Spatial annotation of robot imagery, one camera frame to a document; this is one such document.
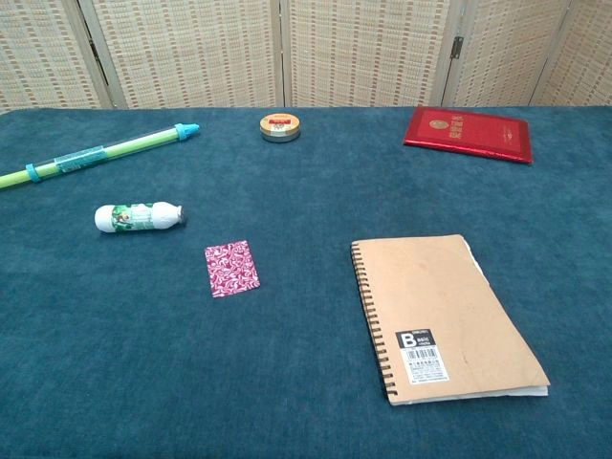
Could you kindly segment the red certificate booklet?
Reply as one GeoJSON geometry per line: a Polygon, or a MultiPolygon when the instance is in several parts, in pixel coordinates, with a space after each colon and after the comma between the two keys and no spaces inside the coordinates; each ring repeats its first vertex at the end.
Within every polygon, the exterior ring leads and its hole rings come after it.
{"type": "Polygon", "coordinates": [[[414,110],[404,144],[521,164],[533,162],[526,121],[440,107],[414,110]]]}

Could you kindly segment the woven folding screen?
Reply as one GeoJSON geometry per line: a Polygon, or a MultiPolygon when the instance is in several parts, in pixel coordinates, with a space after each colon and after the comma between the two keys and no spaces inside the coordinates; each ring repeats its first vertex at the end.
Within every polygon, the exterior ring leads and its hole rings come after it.
{"type": "Polygon", "coordinates": [[[612,105],[612,0],[0,0],[0,114],[413,105],[612,105]]]}

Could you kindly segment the kraft spiral notebook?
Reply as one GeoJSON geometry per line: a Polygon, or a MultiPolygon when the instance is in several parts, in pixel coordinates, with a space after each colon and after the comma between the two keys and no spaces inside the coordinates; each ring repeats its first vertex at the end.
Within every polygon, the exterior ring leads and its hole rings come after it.
{"type": "Polygon", "coordinates": [[[549,380],[460,234],[351,245],[393,405],[548,394],[549,380]]]}

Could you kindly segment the blue velvet table cloth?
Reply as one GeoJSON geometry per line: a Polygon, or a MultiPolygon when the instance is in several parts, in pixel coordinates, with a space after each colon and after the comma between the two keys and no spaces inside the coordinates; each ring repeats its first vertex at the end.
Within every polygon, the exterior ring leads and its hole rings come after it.
{"type": "Polygon", "coordinates": [[[177,122],[201,133],[0,191],[0,458],[612,459],[612,107],[512,107],[530,165],[403,144],[412,111],[30,109],[0,175],[177,122]],[[107,233],[104,205],[168,202],[107,233]],[[459,233],[551,388],[393,406],[354,240],[459,233]],[[260,286],[213,297],[206,247],[247,240],[260,286]]]}

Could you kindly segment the small white bottle green label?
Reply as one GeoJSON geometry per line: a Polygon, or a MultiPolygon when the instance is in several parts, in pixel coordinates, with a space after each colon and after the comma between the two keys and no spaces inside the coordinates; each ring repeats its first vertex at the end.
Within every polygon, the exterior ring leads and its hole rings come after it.
{"type": "Polygon", "coordinates": [[[95,212],[96,227],[107,233],[167,230],[185,219],[183,207],[168,202],[104,205],[95,212]]]}

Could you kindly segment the maroon patterned card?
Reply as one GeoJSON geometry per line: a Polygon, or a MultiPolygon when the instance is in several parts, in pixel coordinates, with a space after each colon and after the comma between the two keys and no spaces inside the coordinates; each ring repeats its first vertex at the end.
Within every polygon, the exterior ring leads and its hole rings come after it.
{"type": "Polygon", "coordinates": [[[236,295],[260,286],[247,240],[209,246],[204,254],[213,297],[236,295]]]}

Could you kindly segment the round gold tin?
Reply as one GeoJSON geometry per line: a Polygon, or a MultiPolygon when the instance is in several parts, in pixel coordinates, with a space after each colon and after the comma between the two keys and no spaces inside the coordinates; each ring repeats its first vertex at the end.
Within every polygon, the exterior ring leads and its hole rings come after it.
{"type": "Polygon", "coordinates": [[[262,138],[268,142],[291,142],[300,135],[300,120],[288,113],[273,113],[260,121],[262,138]]]}

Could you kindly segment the green and blue syringe toy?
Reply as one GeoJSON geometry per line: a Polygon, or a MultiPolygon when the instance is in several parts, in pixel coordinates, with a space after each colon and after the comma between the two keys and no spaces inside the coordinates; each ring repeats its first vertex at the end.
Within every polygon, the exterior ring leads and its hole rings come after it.
{"type": "Polygon", "coordinates": [[[20,171],[0,176],[0,189],[27,182],[40,183],[48,178],[102,164],[127,155],[172,142],[185,141],[200,132],[197,123],[177,123],[174,126],[113,145],[99,145],[65,154],[39,164],[26,164],[20,171]]]}

